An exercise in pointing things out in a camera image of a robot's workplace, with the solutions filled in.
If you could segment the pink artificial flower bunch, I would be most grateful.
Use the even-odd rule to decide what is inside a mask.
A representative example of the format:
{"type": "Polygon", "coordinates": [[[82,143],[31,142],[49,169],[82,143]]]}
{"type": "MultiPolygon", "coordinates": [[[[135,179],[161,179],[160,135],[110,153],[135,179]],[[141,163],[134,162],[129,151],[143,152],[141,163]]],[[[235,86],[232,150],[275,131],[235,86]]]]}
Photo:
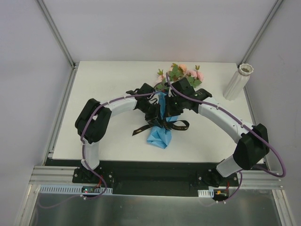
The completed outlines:
{"type": "Polygon", "coordinates": [[[164,70],[159,69],[157,75],[158,78],[154,86],[156,91],[167,90],[167,77],[170,82],[176,82],[186,78],[193,88],[199,86],[204,80],[204,76],[200,72],[200,65],[195,65],[194,69],[188,69],[185,64],[172,63],[170,69],[166,73],[164,73],[164,70]]]}

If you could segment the left aluminium frame post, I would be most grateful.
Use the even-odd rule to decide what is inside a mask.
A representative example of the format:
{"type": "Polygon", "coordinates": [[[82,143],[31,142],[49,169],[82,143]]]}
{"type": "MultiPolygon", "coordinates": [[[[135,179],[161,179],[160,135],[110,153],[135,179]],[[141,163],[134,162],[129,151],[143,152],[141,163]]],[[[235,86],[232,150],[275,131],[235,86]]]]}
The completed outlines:
{"type": "Polygon", "coordinates": [[[42,12],[42,15],[44,16],[46,23],[48,24],[54,39],[56,40],[59,48],[61,49],[63,55],[65,56],[68,64],[70,65],[70,67],[72,69],[76,68],[77,64],[76,62],[73,60],[56,24],[55,21],[53,20],[51,13],[49,11],[49,9],[47,8],[45,2],[43,0],[36,0],[35,1],[40,9],[40,11],[42,12]]]}

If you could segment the white ribbed vase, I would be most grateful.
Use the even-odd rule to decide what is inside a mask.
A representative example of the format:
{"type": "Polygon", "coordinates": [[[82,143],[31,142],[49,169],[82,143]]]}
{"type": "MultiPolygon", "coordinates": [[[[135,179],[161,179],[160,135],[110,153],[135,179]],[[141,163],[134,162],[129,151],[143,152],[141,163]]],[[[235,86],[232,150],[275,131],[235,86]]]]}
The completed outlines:
{"type": "Polygon", "coordinates": [[[223,97],[229,101],[235,100],[249,81],[253,71],[254,68],[250,64],[241,64],[226,86],[223,97]]]}

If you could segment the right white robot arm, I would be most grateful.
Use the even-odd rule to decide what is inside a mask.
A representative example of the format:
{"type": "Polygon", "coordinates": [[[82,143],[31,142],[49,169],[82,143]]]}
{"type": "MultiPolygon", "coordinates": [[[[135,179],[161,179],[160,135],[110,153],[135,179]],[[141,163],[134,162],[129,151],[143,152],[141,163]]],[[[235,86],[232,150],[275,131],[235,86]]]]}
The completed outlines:
{"type": "Polygon", "coordinates": [[[226,132],[236,143],[234,153],[202,176],[208,186],[224,185],[229,176],[241,170],[250,170],[269,153],[266,146],[268,133],[265,126],[254,126],[228,114],[205,89],[195,90],[186,78],[168,86],[165,97],[165,115],[177,116],[185,109],[206,117],[226,132]]]}

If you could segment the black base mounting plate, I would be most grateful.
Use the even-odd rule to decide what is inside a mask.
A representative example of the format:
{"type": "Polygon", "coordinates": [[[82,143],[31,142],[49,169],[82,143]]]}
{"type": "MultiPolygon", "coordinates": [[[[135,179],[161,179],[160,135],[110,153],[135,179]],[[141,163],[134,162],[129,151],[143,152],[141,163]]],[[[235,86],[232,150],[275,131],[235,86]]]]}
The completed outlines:
{"type": "Polygon", "coordinates": [[[212,185],[216,162],[100,161],[94,171],[79,160],[48,159],[46,166],[75,167],[74,184],[111,188],[113,194],[197,197],[212,185]]]}

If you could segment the aluminium front rail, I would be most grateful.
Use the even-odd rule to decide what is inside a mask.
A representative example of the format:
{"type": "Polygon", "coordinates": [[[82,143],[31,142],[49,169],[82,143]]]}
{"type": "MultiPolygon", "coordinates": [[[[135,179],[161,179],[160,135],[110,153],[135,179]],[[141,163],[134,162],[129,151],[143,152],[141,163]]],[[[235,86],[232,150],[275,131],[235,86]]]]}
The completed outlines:
{"type": "MultiPolygon", "coordinates": [[[[71,185],[76,167],[35,166],[30,184],[71,185]]],[[[242,171],[243,189],[283,190],[283,181],[263,171],[242,171]]]]}

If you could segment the blue wrapping paper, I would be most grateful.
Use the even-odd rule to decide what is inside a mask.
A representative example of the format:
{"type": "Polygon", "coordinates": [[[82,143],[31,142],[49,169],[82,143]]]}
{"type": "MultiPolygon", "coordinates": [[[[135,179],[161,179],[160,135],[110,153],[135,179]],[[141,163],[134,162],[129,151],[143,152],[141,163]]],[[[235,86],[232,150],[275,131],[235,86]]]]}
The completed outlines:
{"type": "MultiPolygon", "coordinates": [[[[160,104],[160,116],[163,117],[165,113],[165,96],[166,94],[163,92],[158,93],[160,104]]],[[[169,143],[172,139],[171,130],[167,130],[166,128],[160,128],[158,126],[152,127],[150,134],[147,138],[147,143],[153,145],[155,147],[159,147],[165,149],[168,147],[169,143]]]]}

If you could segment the black ribbon gold lettering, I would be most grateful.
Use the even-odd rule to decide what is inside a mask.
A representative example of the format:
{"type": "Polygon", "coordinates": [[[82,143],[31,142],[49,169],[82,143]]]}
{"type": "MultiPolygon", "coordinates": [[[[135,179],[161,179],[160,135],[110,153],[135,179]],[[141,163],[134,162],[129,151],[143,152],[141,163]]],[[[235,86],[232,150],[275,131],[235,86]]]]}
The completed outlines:
{"type": "Polygon", "coordinates": [[[137,134],[139,134],[139,133],[141,133],[141,132],[143,132],[143,131],[145,131],[147,129],[155,127],[155,126],[157,126],[159,128],[164,128],[166,130],[172,130],[173,129],[173,130],[178,130],[178,131],[186,131],[189,128],[190,124],[186,120],[162,121],[159,124],[158,123],[157,124],[155,124],[155,123],[149,123],[147,125],[144,125],[144,126],[138,128],[138,129],[134,130],[133,133],[132,133],[132,135],[135,136],[135,135],[137,135],[137,134]],[[177,125],[175,125],[176,122],[182,123],[183,126],[177,126],[177,125]]]}

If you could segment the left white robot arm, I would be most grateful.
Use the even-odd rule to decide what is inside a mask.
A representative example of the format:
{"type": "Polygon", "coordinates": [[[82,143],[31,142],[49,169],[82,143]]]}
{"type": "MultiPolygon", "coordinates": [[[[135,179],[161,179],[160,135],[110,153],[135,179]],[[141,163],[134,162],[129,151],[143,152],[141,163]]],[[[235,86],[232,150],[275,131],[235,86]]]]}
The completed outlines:
{"type": "Polygon", "coordinates": [[[145,114],[145,121],[158,125],[160,106],[157,91],[147,83],[139,89],[129,90],[122,97],[101,103],[92,98],[87,101],[75,121],[75,128],[82,142],[81,164],[86,168],[83,178],[89,183],[99,179],[99,142],[104,137],[112,117],[138,109],[145,114]]]}

